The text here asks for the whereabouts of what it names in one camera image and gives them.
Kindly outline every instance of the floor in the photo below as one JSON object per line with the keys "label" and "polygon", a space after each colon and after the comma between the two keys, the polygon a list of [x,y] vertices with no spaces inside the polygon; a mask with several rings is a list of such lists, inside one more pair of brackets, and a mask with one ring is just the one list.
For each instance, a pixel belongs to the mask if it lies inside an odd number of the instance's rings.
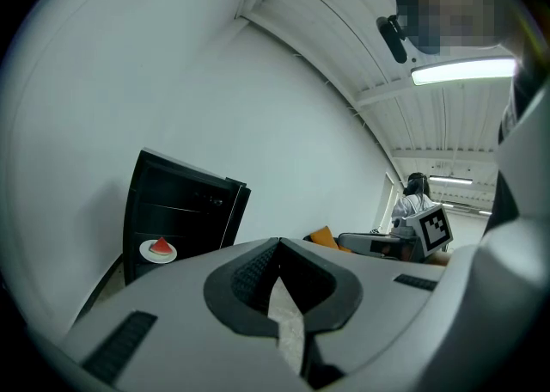
{"label": "floor", "polygon": [[[92,309],[97,308],[102,302],[114,296],[124,287],[124,268],[120,264],[97,297]],[[277,279],[277,282],[273,286],[267,316],[278,322],[278,348],[290,368],[298,374],[302,366],[303,357],[303,315],[292,300],[292,297],[290,297],[280,278]]]}

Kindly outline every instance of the black cabinet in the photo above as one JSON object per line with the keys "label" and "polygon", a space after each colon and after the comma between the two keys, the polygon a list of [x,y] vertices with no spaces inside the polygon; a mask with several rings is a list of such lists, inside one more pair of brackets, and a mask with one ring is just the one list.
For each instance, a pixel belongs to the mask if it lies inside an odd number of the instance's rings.
{"label": "black cabinet", "polygon": [[242,182],[142,150],[126,201],[125,282],[160,266],[139,253],[144,241],[164,237],[176,260],[233,245],[249,195]]}

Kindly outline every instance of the white ceiling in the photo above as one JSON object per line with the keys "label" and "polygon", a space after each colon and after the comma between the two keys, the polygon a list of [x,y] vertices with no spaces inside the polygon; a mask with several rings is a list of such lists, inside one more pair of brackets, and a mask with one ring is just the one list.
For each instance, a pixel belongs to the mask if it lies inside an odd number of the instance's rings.
{"label": "white ceiling", "polygon": [[398,64],[376,27],[377,17],[394,13],[395,0],[244,0],[240,10],[292,46],[339,90],[401,178],[416,171],[471,178],[471,186],[432,184],[432,196],[489,209],[497,179],[492,153],[510,79],[413,87],[410,71],[506,53],[453,48],[427,56],[407,41],[409,59]]}

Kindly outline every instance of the fluorescent light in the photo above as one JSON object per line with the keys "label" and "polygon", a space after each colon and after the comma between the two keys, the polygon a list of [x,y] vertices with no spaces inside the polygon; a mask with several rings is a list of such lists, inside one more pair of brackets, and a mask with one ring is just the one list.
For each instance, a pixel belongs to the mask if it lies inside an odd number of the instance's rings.
{"label": "fluorescent light", "polygon": [[478,58],[414,68],[411,76],[415,85],[425,85],[451,80],[512,77],[515,72],[514,58]]}
{"label": "fluorescent light", "polygon": [[430,177],[430,181],[454,182],[456,184],[472,184],[472,180],[468,178],[453,178],[452,176],[435,176]]}
{"label": "fluorescent light", "polygon": [[469,209],[466,209],[466,208],[464,208],[464,207],[458,207],[458,206],[457,206],[457,207],[453,207],[453,211],[459,211],[459,212],[461,212],[461,213],[469,213],[469,212],[470,212]]}

